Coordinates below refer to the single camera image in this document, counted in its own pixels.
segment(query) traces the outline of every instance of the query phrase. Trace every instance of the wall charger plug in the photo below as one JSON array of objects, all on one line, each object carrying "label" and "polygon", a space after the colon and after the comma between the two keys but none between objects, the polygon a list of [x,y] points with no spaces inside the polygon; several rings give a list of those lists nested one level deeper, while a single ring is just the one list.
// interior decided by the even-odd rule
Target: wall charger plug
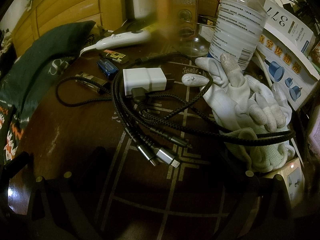
[{"label": "wall charger plug", "polygon": [[133,88],[144,88],[146,93],[163,91],[174,84],[172,74],[164,74],[161,68],[132,68],[123,70],[125,95],[131,95]]}]

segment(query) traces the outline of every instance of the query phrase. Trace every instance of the work glove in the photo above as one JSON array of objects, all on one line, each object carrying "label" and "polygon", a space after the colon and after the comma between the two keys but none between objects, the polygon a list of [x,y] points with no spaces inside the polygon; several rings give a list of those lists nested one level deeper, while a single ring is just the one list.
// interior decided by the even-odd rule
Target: work glove
[{"label": "work glove", "polygon": [[[223,53],[220,62],[213,58],[199,57],[196,65],[213,78],[213,85],[204,94],[204,100],[212,108],[217,124],[233,132],[229,136],[257,139],[257,133],[288,130],[292,110],[278,86],[272,90],[255,78],[245,75],[234,57]],[[183,84],[199,86],[209,79],[197,74],[185,74]],[[271,146],[245,147],[226,143],[227,148],[240,160],[247,163],[247,169],[269,172],[281,168],[295,150],[289,141]]]}]

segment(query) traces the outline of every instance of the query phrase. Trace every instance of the barcode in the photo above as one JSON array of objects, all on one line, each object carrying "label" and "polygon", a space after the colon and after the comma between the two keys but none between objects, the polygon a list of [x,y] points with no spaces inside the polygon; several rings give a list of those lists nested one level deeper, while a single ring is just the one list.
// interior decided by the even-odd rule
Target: barcode
[{"label": "barcode", "polygon": [[249,58],[250,58],[250,54],[251,54],[251,51],[250,50],[247,50],[247,49],[243,49],[241,51],[241,55],[239,57],[239,60],[238,60],[238,64],[240,67],[245,67],[245,65],[247,64]]}]

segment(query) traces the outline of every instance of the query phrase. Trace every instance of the right-angle cable connector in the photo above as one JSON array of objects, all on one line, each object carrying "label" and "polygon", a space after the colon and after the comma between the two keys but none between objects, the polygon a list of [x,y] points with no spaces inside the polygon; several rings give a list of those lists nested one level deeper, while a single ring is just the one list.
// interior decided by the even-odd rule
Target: right-angle cable connector
[{"label": "right-angle cable connector", "polygon": [[170,151],[167,150],[160,145],[157,145],[152,140],[150,140],[147,136],[141,137],[141,139],[144,141],[146,145],[148,145],[155,155],[162,160],[164,163],[168,165],[172,165],[175,168],[178,168],[180,165],[180,162],[176,159],[176,156]]},{"label": "right-angle cable connector", "polygon": [[151,127],[150,131],[161,135],[163,138],[167,139],[168,141],[170,141],[180,147],[183,147],[183,148],[187,147],[189,149],[192,149],[192,146],[189,145],[186,140],[182,139],[179,136],[172,135],[172,134],[170,134],[160,128],[156,128],[156,127]]},{"label": "right-angle cable connector", "polygon": [[136,134],[130,129],[130,127],[124,128],[126,133],[130,136],[132,141],[134,141],[137,150],[142,153],[142,155],[152,163],[153,166],[158,165],[158,161],[156,160],[156,156],[153,152],[151,152],[147,146],[144,145],[143,141],[136,136]]},{"label": "right-angle cable connector", "polygon": [[138,105],[139,110],[142,112],[143,110],[147,111],[147,107],[144,103],[146,101],[146,90],[142,87],[139,88],[133,88],[131,90],[132,99],[133,101]]}]

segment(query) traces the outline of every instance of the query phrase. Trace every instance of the white cable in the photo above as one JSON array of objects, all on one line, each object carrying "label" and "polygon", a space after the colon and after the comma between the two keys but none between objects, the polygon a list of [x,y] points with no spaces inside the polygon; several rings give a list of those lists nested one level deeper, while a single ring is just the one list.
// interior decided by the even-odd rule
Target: white cable
[{"label": "white cable", "polygon": [[83,49],[80,51],[79,57],[81,57],[81,55],[82,55],[83,53],[85,53],[85,52],[87,52],[87,51],[89,51],[89,50],[94,50],[94,49],[96,49],[95,44],[83,48]]},{"label": "white cable", "polygon": [[268,71],[267,71],[267,69],[266,69],[266,66],[264,65],[264,63],[263,63],[263,61],[262,61],[262,58],[260,57],[260,55],[259,55],[259,53],[258,53],[257,50],[254,51],[254,55],[255,55],[255,57],[257,58],[257,60],[258,60],[258,62],[259,62],[259,64],[260,64],[260,68],[263,70],[264,75],[266,76],[266,79],[267,79],[267,81],[268,81],[269,87],[271,88],[272,82],[271,82],[271,79],[270,79],[270,77],[269,77],[269,73],[268,73]]}]

